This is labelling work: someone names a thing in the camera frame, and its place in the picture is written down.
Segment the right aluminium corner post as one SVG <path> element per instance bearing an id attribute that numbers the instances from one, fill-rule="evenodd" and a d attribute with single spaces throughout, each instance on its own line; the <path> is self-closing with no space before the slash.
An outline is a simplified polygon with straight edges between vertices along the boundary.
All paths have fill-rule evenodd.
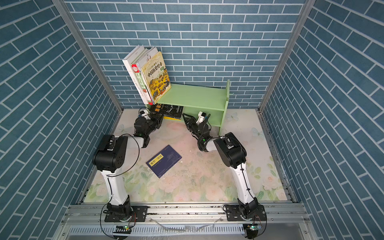
<path id="1" fill-rule="evenodd" d="M 266 106 L 267 106 L 267 103 L 273 93 L 273 90 L 275 88 L 275 86 L 277 85 L 278 81 L 279 81 L 279 77 L 281 76 L 282 74 L 282 71 L 287 63 L 287 60 L 293 50 L 293 47 L 295 46 L 295 43 L 297 42 L 297 39 L 304 27 L 304 24 L 312 10 L 312 7 L 314 6 L 315 4 L 315 0 L 308 0 L 308 1 L 305 1 L 305 4 L 303 5 L 303 8 L 299 14 L 299 17 L 298 17 L 298 20 L 297 20 L 297 23 L 295 24 L 294 28 L 293 28 L 293 31 L 291 33 L 291 36 L 287 42 L 287 46 L 285 47 L 282 55 L 281 55 L 281 58 L 279 60 L 279 63 L 275 69 L 275 72 L 274 72 L 274 75 L 272 76 L 271 78 L 271 81 L 267 87 L 267 90 L 266 90 L 266 93 L 261 101 L 261 104 L 259 106 L 259 112 L 262 113 Z"/>

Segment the yellow cartoon cover book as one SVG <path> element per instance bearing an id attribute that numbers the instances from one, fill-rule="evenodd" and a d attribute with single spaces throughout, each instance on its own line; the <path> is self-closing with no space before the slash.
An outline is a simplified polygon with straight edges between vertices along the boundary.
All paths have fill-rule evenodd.
<path id="1" fill-rule="evenodd" d="M 172 118 L 172 117 L 168 117 L 168 116 L 164 116 L 164 119 L 166 119 L 166 120 L 172 120 L 172 121 L 181 121 L 180 118 Z"/>

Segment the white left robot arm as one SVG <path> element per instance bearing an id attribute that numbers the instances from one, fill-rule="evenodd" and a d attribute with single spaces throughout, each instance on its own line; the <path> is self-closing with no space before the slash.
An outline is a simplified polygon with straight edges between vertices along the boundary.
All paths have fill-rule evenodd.
<path id="1" fill-rule="evenodd" d="M 133 135 L 104 135 L 94 154 L 92 163 L 101 172 L 110 197 L 106 213 L 119 218 L 120 222 L 128 221 L 134 214 L 123 181 L 123 174 L 127 170 L 121 170 L 127 147 L 133 145 L 138 150 L 146 148 L 150 142 L 150 134 L 161 127 L 163 118 L 159 113 L 139 112 Z"/>

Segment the black slipcase box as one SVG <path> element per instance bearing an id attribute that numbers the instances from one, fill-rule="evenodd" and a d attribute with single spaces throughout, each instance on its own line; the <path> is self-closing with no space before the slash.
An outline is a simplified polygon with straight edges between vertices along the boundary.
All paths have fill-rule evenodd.
<path id="1" fill-rule="evenodd" d="M 182 118 L 184 107 L 177 105 L 167 105 L 167 104 L 156 104 L 150 106 L 150 111 L 152 113 L 160 113 L 164 116 L 172 118 Z"/>

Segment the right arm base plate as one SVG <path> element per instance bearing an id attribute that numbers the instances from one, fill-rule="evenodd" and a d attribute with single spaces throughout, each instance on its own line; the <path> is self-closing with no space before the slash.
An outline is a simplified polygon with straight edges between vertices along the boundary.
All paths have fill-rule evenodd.
<path id="1" fill-rule="evenodd" d="M 263 205 L 249 208 L 239 205 L 223 205 L 223 211 L 226 214 L 227 221 L 266 221 L 267 214 Z"/>

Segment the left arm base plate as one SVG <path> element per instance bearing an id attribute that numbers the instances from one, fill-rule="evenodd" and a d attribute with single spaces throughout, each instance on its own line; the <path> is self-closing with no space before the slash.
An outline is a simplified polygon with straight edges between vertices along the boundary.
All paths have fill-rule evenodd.
<path id="1" fill-rule="evenodd" d="M 146 220 L 148 206 L 130 206 L 129 209 L 118 207 L 114 211 L 105 209 L 103 213 L 106 214 L 106 223 L 141 223 Z"/>

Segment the green metal bookshelf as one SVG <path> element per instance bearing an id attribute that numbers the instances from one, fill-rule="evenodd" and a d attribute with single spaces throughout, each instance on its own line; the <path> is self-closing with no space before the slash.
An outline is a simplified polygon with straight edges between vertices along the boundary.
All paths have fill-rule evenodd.
<path id="1" fill-rule="evenodd" d="M 210 114 L 209 123 L 218 127 L 221 134 L 229 100 L 230 81 L 227 81 L 225 89 L 172 84 L 158 103 L 183 106 L 183 112 L 194 117 L 199 112 Z"/>

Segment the white paperback book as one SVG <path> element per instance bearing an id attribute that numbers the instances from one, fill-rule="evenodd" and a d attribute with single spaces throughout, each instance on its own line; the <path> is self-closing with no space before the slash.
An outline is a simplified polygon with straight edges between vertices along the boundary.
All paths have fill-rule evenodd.
<path id="1" fill-rule="evenodd" d="M 144 93 L 142 92 L 142 89 L 140 87 L 140 84 L 138 83 L 138 80 L 136 78 L 136 74 L 134 73 L 131 65 L 132 65 L 132 62 L 138 57 L 138 55 L 142 52 L 142 50 L 139 50 L 140 48 L 140 45 L 136 46 L 127 56 L 125 56 L 123 58 L 123 63 L 135 85 L 135 87 L 137 88 L 138 92 L 139 92 L 139 95 L 143 101 L 143 103 L 145 105 L 148 105 L 148 102 L 147 102 L 147 99 L 144 95 Z"/>

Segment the white red-lettered magazine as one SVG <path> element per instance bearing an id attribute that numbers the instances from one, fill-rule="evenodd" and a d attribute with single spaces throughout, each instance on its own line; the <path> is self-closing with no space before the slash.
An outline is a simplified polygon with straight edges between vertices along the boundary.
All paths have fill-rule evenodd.
<path id="1" fill-rule="evenodd" d="M 147 49 L 144 55 L 137 61 L 137 67 L 141 71 L 143 66 L 158 53 L 157 47 L 152 47 L 151 49 Z"/>

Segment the left aluminium corner post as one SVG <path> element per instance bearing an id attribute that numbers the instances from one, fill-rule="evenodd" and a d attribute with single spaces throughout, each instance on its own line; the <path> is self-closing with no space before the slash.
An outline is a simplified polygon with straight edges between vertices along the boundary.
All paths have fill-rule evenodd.
<path id="1" fill-rule="evenodd" d="M 111 85 L 109 84 L 105 74 L 103 73 L 99 63 L 97 62 L 96 58 L 94 57 L 87 41 L 85 40 L 84 36 L 82 35 L 75 19 L 71 15 L 65 1 L 62 0 L 52 0 L 54 6 L 58 10 L 60 16 L 63 18 L 64 22 L 66 23 L 67 27 L 69 28 L 70 32 L 72 33 L 74 39 L 78 43 L 80 49 L 82 50 L 83 54 L 87 58 L 90 66 L 96 73 L 97 77 L 99 78 L 101 84 L 104 86 L 105 90 L 107 91 L 109 97 L 111 98 L 112 102 L 114 103 L 116 109 L 121 114 L 124 110 L 123 106 L 119 102 L 116 94 L 114 93 Z"/>

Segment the yellow history book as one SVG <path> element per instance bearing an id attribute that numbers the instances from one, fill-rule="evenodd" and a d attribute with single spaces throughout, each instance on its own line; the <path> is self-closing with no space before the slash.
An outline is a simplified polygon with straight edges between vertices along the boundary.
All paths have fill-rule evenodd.
<path id="1" fill-rule="evenodd" d="M 153 105 L 171 89 L 171 81 L 162 52 L 157 52 L 142 67 L 142 74 L 147 84 Z"/>

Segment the green nature encyclopedia book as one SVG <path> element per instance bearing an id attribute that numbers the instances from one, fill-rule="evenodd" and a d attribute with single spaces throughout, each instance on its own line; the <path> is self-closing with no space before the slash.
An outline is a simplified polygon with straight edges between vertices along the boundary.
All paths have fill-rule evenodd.
<path id="1" fill-rule="evenodd" d="M 142 52 L 138 55 L 138 57 L 132 62 L 132 69 L 134 73 L 136 74 L 136 78 L 138 80 L 138 83 L 140 84 L 140 87 L 142 89 L 142 92 L 144 93 L 147 102 L 149 105 L 153 105 L 153 100 L 150 96 L 150 93 L 147 89 L 147 85 L 144 81 L 144 78 L 142 76 L 141 67 L 139 66 L 139 61 L 144 58 L 145 54 L 148 52 L 148 49 L 144 48 L 143 46 L 140 46 L 139 50 L 142 50 Z"/>

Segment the aluminium corner post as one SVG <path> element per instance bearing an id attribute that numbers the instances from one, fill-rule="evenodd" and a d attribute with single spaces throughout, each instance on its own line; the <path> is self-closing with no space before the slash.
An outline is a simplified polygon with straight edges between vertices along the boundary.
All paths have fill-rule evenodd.
<path id="1" fill-rule="evenodd" d="M 273 90 L 275 88 L 275 86 L 277 85 L 278 81 L 279 81 L 279 77 L 281 76 L 282 74 L 282 71 L 287 63 L 287 60 L 293 50 L 293 47 L 295 46 L 295 43 L 297 42 L 297 39 L 304 27 L 304 24 L 312 10 L 312 7 L 314 6 L 315 4 L 315 0 L 308 0 L 308 1 L 305 1 L 305 4 L 303 5 L 303 8 L 299 14 L 299 17 L 298 17 L 298 20 L 297 20 L 297 23 L 295 24 L 294 28 L 293 28 L 293 31 L 291 33 L 291 36 L 287 42 L 287 46 L 285 47 L 282 55 L 281 55 L 281 58 L 279 60 L 279 63 L 275 69 L 275 72 L 274 72 L 274 75 L 272 76 L 271 78 L 271 81 L 267 87 L 267 90 L 266 90 L 266 93 L 261 101 L 261 104 L 259 106 L 259 112 L 262 113 L 266 106 L 267 106 L 267 103 L 273 93 Z"/>
<path id="2" fill-rule="evenodd" d="M 109 97 L 111 98 L 112 102 L 114 103 L 116 109 L 121 114 L 124 110 L 123 106 L 119 102 L 116 94 L 114 93 L 111 85 L 109 84 L 105 74 L 103 73 L 99 63 L 97 62 L 96 58 L 94 57 L 87 41 L 85 40 L 84 36 L 82 35 L 75 19 L 71 15 L 65 1 L 62 0 L 52 0 L 54 6 L 58 10 L 60 16 L 63 18 L 64 22 L 66 23 L 67 27 L 69 28 L 70 32 L 72 33 L 74 39 L 78 43 L 80 49 L 82 50 L 83 54 L 87 58 L 90 66 L 96 73 L 97 77 L 99 78 L 101 84 L 104 86 L 105 90 L 107 91 Z"/>

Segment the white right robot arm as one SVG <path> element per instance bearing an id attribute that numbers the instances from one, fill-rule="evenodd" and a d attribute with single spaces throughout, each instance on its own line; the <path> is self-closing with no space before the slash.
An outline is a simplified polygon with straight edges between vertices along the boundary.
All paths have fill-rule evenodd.
<path id="1" fill-rule="evenodd" d="M 197 140 L 197 146 L 202 152 L 217 151 L 223 163 L 230 168 L 238 193 L 239 212 L 243 219 L 259 219 L 266 221 L 267 215 L 253 193 L 246 168 L 247 151 L 236 136 L 229 132 L 224 136 L 210 135 L 209 117 L 202 113 L 196 119 L 194 116 L 182 114 L 187 130 Z"/>

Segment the dark blue book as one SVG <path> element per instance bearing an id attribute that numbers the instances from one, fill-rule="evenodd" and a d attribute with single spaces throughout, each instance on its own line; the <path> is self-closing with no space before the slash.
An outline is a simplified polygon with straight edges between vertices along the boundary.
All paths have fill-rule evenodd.
<path id="1" fill-rule="evenodd" d="M 160 179 L 181 159 L 182 156 L 177 153 L 170 145 L 167 145 L 154 157 L 148 160 L 146 164 Z"/>

